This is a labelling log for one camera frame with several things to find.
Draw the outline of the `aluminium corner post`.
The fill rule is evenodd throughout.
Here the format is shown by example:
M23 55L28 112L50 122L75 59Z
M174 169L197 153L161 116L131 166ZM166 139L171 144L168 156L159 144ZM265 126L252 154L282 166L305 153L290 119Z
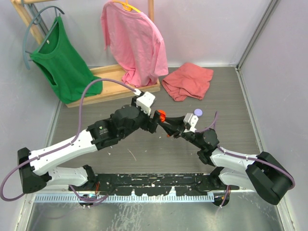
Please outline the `aluminium corner post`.
M255 43L257 42L258 38L260 37L262 31L265 29L269 19L271 18L272 14L274 13L276 7L279 5L280 0L270 0L268 6L265 9L256 29L253 32L252 37L250 38L238 64L236 65L236 69L240 70L244 65L248 55L250 54L251 50L253 49Z

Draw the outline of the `orange round charging case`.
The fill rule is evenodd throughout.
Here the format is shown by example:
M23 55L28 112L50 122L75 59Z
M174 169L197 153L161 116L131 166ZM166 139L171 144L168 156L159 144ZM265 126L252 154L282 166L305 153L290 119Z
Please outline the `orange round charging case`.
M158 114L159 114L159 119L160 121L163 123L166 120L166 113L163 110L157 110Z

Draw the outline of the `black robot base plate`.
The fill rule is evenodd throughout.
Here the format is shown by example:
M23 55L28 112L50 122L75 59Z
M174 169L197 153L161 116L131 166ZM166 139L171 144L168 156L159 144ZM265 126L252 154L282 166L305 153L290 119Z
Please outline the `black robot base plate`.
M176 196L207 195L225 190L226 185L215 183L214 178L202 173L164 174L98 174L89 186L74 186L76 191L97 191L99 195L166 196L174 189Z

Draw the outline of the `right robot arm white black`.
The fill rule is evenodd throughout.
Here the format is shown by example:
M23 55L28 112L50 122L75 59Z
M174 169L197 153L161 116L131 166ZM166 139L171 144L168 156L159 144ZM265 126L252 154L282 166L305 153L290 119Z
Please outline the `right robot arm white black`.
M160 117L159 124L174 138L183 138L199 148L202 163L215 167L211 184L221 190L234 185L255 191L264 201L277 205L295 187L291 174L268 152L243 154L220 146L216 121L208 127L196 128L198 117L188 113L181 117Z

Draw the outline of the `pink t-shirt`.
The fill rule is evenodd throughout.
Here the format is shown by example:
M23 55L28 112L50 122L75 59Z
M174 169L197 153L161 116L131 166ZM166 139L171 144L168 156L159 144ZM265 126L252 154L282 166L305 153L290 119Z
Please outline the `pink t-shirt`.
M168 74L164 39L143 12L129 12L107 2L102 11L104 43L125 70L122 81L135 87L156 84Z

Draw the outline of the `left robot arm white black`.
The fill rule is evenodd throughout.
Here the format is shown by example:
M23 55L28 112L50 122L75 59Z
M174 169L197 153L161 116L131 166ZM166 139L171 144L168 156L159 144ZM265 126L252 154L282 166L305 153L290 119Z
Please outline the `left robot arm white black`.
M139 107L125 105L108 119L95 122L70 139L40 150L31 151L26 147L18 150L22 192L34 193L60 183L81 186L86 191L94 189L96 178L89 166L64 169L68 177L56 176L56 167L83 154L116 145L138 129L154 133L160 122L159 112L150 117Z

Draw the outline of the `coral folded cloth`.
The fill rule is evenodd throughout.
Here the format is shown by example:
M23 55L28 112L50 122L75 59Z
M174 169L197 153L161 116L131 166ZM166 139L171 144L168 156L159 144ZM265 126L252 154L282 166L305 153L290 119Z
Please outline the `coral folded cloth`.
M214 71L185 63L162 80L162 86L176 102L191 97L202 100L210 87Z

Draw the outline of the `green tank top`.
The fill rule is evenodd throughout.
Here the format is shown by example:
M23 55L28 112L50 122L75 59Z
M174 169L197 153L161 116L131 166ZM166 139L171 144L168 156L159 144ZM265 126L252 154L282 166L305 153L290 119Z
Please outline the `green tank top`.
M87 85L97 77L70 43L61 17L56 17L46 43L30 58L43 72L52 90L65 104L81 99Z

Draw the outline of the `yellow hanger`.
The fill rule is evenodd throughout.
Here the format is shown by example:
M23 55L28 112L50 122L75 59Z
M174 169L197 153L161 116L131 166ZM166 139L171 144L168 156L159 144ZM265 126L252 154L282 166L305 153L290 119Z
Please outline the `yellow hanger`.
M128 1L121 1L121 0L112 0L113 3L118 3L118 4L121 4L123 9L128 11L128 12L131 12L131 11L135 11L137 13L140 13L141 11L139 9L137 9L136 7L130 5L128 3Z

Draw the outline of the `lilac earbud charging case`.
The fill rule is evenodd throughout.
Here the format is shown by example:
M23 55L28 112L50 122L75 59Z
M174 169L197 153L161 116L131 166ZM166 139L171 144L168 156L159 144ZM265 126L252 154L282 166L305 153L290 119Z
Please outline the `lilac earbud charging case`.
M193 113L197 117L201 117L203 115L203 111L199 108L195 109Z

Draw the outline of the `wooden clothes rack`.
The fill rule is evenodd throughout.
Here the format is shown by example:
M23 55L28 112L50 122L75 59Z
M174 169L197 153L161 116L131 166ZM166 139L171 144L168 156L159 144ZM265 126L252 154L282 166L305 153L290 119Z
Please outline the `wooden clothes rack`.
M42 3L41 0L12 0L11 3L23 20L24 24L27 26L23 40L22 56L26 68L30 69L30 52L26 50L28 34L32 34L37 44L41 45L47 40L47 37L50 35L50 32L53 29L53 27L50 29L47 28L41 14L48 9L53 9L56 16L62 16L64 15L64 12L59 7L52 5L38 10L36 4ZM101 103L134 95L134 93L131 91L134 86L126 85L121 81L122 76L126 73L121 65L114 64L99 66L91 68L90 71L94 74L94 76L100 78L109 78L110 80L105 80L103 82L103 90L100 94L86 97L83 100L67 104L66 106L68 108L77 107L81 103L83 105Z

